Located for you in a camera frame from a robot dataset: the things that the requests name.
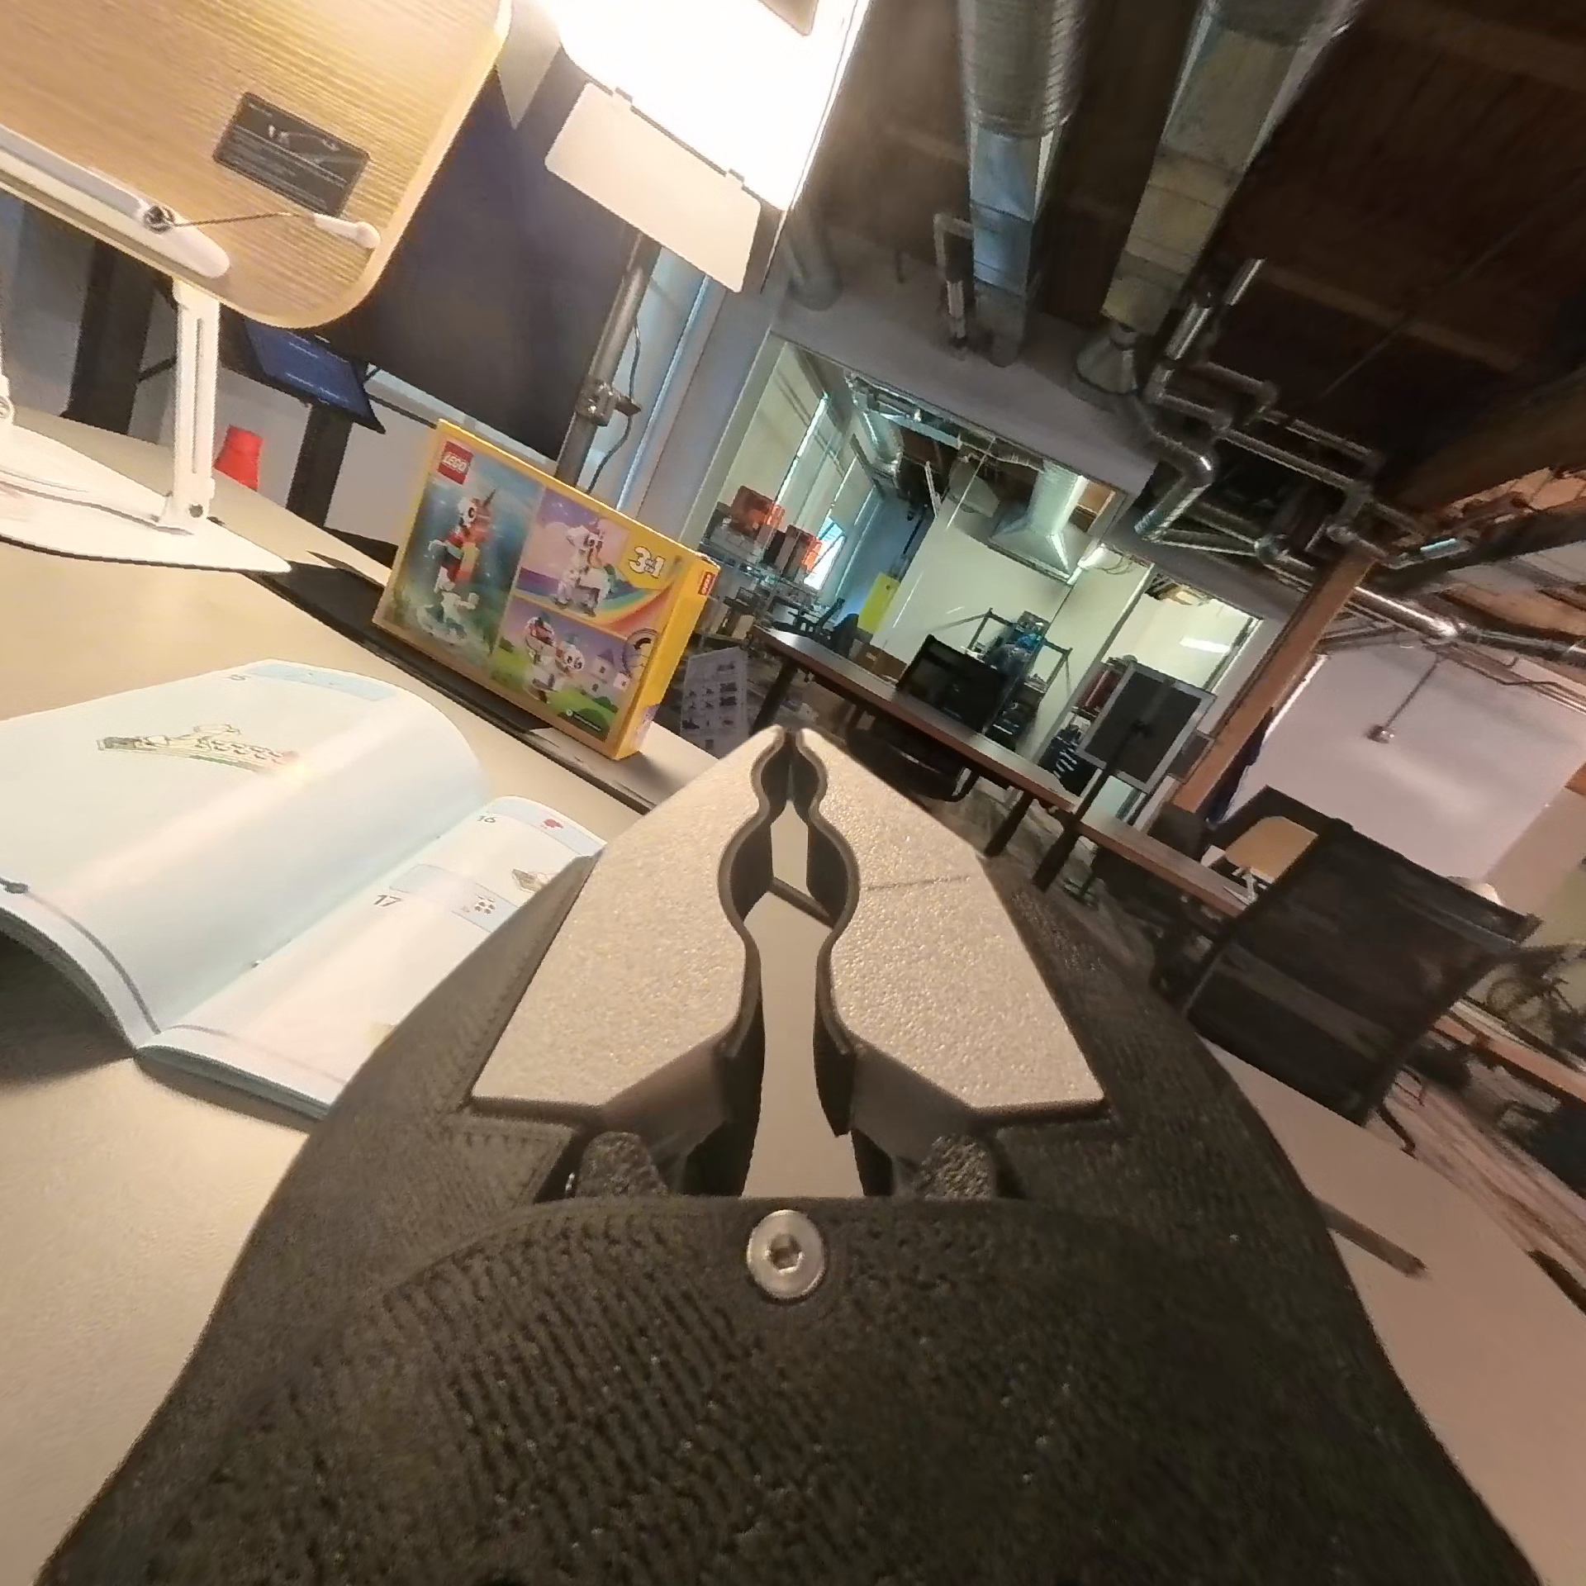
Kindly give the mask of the open lego instruction booklet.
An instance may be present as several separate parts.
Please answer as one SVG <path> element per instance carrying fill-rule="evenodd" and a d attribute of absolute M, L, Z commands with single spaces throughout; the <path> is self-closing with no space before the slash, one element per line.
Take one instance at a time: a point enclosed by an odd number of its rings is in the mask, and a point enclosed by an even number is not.
<path fill-rule="evenodd" d="M 4 935 L 144 1061 L 321 1118 L 603 839 L 402 687 L 257 661 L 2 725 Z"/>

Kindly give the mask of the insulated rectangular air duct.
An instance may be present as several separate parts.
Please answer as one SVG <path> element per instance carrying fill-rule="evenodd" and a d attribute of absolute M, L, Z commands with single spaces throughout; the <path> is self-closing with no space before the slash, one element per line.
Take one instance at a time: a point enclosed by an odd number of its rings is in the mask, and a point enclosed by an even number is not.
<path fill-rule="evenodd" d="M 1182 61 L 1143 198 L 1103 299 L 1107 329 L 1144 338 L 1195 280 L 1260 151 L 1358 2 L 1209 2 Z"/>

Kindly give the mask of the grey framed monitor on stand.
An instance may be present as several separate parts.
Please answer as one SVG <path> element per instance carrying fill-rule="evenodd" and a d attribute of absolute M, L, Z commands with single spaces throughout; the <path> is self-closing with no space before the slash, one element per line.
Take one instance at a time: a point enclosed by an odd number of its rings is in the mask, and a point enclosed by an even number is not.
<path fill-rule="evenodd" d="M 1076 710 L 1084 727 L 1076 759 L 1148 795 L 1165 780 L 1212 703 L 1212 691 L 1135 657 L 1109 659 Z"/>

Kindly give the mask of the silver vent hood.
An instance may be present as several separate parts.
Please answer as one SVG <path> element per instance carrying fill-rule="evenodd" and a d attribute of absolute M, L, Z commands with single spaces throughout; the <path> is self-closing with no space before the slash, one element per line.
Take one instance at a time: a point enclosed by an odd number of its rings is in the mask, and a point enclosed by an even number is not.
<path fill-rule="evenodd" d="M 1082 510 L 1092 482 L 1058 463 L 1042 463 L 1024 502 L 1005 502 L 986 544 L 1059 584 L 1073 584 L 1092 546 L 1093 514 Z"/>

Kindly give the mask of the long dark table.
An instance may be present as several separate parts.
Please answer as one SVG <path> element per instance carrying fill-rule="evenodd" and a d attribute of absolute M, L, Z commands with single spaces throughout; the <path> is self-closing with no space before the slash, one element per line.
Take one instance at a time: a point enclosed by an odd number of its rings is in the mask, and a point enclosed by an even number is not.
<path fill-rule="evenodd" d="M 1039 763 L 1022 757 L 1012 748 L 993 742 L 990 737 L 980 737 L 959 727 L 952 720 L 937 714 L 931 706 L 899 697 L 897 682 L 873 674 L 856 661 L 840 657 L 835 650 L 782 629 L 759 629 L 757 646 L 780 661 L 780 670 L 767 687 L 759 714 L 752 723 L 752 733 L 774 725 L 788 699 L 788 691 L 799 674 L 806 674 L 850 706 L 850 723 L 833 729 L 833 735 L 846 752 L 846 731 L 865 716 L 891 718 L 903 725 L 922 729 L 929 737 L 952 746 L 965 761 L 971 761 L 980 772 L 978 784 L 1010 791 L 1014 799 L 1012 806 L 1005 812 L 1001 823 L 984 839 L 982 854 L 986 857 L 991 859 L 1007 852 L 1031 806 L 1044 806 L 1058 822 L 1067 822 L 1069 814 L 1078 806 L 1078 799 L 1069 795 L 1058 778 L 1041 769 Z M 916 803 L 937 814 L 942 814 L 950 806 L 950 803 Z"/>

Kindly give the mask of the grey ceiling pipe run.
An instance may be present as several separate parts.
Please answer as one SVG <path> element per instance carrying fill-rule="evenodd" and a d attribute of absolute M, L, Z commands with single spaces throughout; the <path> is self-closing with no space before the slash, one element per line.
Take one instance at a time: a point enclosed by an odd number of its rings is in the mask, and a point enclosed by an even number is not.
<path fill-rule="evenodd" d="M 1343 610 L 1356 625 L 1322 648 L 1418 642 L 1430 648 L 1496 648 L 1535 661 L 1582 669 L 1579 633 L 1541 627 L 1537 616 L 1479 608 L 1480 623 L 1450 606 L 1433 608 L 1384 586 L 1403 572 L 1447 580 L 1462 553 L 1494 565 L 1516 540 L 1477 546 L 1482 529 L 1524 525 L 1513 493 L 1437 523 L 1384 501 L 1382 457 L 1371 448 L 1278 408 L 1278 387 L 1212 357 L 1224 321 L 1258 278 L 1248 261 L 1222 293 L 1197 287 L 1184 302 L 1156 361 L 1127 391 L 1129 410 L 1173 478 L 1139 512 L 1143 542 L 1246 559 L 1271 580 L 1311 593 L 1352 552 L 1365 572 Z"/>

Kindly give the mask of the printed paper sign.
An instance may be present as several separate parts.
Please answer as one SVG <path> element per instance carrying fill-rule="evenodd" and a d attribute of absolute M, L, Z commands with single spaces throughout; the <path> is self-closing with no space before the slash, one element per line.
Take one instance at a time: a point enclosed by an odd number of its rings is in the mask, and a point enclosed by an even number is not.
<path fill-rule="evenodd" d="M 748 737 L 748 652 L 704 648 L 687 657 L 680 678 L 678 735 L 714 759 Z"/>

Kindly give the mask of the silver round air duct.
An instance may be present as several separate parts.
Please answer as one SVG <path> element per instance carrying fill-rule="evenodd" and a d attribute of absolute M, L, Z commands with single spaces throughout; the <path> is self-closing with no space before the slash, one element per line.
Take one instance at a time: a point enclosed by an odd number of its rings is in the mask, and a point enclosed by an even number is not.
<path fill-rule="evenodd" d="M 984 355 L 1025 340 L 1039 217 L 1078 104 L 1086 2 L 959 2 L 973 295 Z"/>

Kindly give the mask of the wooden support column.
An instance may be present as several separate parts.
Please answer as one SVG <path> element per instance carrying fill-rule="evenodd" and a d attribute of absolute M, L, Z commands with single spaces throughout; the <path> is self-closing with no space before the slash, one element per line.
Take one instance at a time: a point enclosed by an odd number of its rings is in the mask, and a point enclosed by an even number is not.
<path fill-rule="evenodd" d="M 1220 716 L 1207 750 L 1178 784 L 1173 797 L 1175 808 L 1197 814 L 1214 797 L 1260 725 L 1277 712 L 1303 678 L 1322 635 L 1346 608 L 1377 561 L 1379 557 L 1367 548 L 1348 548 L 1333 567 L 1316 576 L 1233 704 Z"/>

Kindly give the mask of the short dark table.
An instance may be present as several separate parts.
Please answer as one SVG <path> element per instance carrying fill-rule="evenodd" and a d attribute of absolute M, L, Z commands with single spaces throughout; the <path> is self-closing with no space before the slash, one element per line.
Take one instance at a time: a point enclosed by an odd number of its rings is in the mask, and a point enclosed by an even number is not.
<path fill-rule="evenodd" d="M 1201 863 L 1203 823 L 1173 814 L 1173 833 L 1190 850 L 1156 839 L 1120 818 L 1086 822 L 1092 859 L 1073 901 L 1109 920 L 1126 920 L 1150 948 L 1152 974 L 1160 986 L 1178 982 L 1199 963 L 1207 946 L 1237 920 L 1250 895 L 1244 888 Z"/>

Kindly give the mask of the tilted black monitor on post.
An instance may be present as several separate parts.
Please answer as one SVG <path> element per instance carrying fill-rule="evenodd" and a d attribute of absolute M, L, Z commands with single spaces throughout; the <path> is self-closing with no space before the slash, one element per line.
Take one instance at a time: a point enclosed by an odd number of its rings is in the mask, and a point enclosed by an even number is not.
<path fill-rule="evenodd" d="M 367 368 L 325 340 L 257 323 L 234 310 L 225 312 L 223 329 L 231 365 L 238 372 L 304 406 L 304 434 L 295 446 L 285 506 L 293 516 L 327 529 L 351 434 L 361 429 L 385 436 L 367 391 Z"/>

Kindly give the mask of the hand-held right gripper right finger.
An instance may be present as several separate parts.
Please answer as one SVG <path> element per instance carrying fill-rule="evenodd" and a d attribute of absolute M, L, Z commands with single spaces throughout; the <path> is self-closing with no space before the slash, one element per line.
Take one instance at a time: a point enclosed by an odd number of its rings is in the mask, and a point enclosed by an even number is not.
<path fill-rule="evenodd" d="M 827 1118 L 1080 1118 L 1105 1105 L 978 852 L 814 731 L 797 735 Z"/>

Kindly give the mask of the yellow lego set box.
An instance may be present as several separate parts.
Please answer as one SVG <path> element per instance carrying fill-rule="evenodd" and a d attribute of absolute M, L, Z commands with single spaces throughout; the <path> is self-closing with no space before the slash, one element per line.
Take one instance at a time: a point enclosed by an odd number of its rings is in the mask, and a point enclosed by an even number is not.
<path fill-rule="evenodd" d="M 720 580 L 695 548 L 438 423 L 372 623 L 625 761 L 642 750 Z"/>

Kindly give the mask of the black office chair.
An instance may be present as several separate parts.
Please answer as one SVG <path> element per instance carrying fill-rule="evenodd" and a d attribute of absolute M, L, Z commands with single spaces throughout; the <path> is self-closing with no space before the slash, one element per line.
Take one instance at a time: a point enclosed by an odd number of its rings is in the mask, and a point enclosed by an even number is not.
<path fill-rule="evenodd" d="M 988 737 L 1010 689 L 997 667 L 925 638 L 897 684 L 903 699 Z M 865 716 L 846 731 L 848 752 L 884 782 L 924 803 L 961 803 L 980 772 L 952 746 L 891 718 Z"/>

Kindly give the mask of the grey light stand pole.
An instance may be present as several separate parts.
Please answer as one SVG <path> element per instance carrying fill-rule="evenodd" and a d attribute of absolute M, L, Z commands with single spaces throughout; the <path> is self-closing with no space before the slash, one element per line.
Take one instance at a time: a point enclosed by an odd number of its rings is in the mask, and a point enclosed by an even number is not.
<path fill-rule="evenodd" d="M 623 412 L 631 417 L 638 412 L 635 400 L 620 391 L 618 380 L 621 357 L 638 329 L 642 302 L 659 255 L 661 246 L 638 232 L 555 463 L 555 478 L 574 489 L 582 485 L 591 446 L 612 414 Z"/>

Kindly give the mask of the bright studio light panel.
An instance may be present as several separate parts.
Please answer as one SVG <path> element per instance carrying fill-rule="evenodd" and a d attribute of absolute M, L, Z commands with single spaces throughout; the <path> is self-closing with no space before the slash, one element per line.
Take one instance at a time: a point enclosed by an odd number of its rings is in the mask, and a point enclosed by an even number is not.
<path fill-rule="evenodd" d="M 587 78 L 546 168 L 725 291 L 757 291 L 869 2 L 553 2 Z"/>

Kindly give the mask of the black mesh chair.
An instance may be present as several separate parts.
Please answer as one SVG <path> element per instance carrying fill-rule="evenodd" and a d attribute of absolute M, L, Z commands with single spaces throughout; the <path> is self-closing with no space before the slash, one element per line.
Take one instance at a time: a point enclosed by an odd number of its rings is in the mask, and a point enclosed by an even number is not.
<path fill-rule="evenodd" d="M 1165 995 L 1209 1044 L 1365 1126 L 1537 925 L 1329 820 Z"/>

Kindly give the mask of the dark blue backdrop panel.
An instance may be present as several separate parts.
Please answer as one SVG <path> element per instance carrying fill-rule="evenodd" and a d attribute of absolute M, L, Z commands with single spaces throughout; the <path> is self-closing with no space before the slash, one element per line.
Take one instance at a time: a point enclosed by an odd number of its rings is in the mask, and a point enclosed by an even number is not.
<path fill-rule="evenodd" d="M 342 357 L 548 459 L 638 240 L 546 166 L 587 85 L 557 53 L 512 123 L 487 79 L 374 289 L 321 327 Z"/>

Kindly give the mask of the white stand with wooden board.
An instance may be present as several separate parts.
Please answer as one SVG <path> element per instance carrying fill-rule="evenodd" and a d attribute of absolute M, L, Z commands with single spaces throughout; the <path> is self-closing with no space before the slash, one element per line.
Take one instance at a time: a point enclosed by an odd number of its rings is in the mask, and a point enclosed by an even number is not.
<path fill-rule="evenodd" d="M 172 285 L 172 476 L 21 427 L 4 542 L 93 563 L 285 572 L 212 512 L 223 310 L 327 325 L 378 283 L 493 74 L 506 2 L 13 2 L 4 191 Z"/>

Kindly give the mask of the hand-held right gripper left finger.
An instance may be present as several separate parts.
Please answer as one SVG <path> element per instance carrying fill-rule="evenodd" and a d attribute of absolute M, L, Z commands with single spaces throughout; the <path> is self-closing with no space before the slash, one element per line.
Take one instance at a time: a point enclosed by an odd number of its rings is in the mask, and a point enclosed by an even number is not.
<path fill-rule="evenodd" d="M 771 727 L 595 859 L 482 1069 L 523 1109 L 757 1109 L 761 952 L 788 731 Z"/>

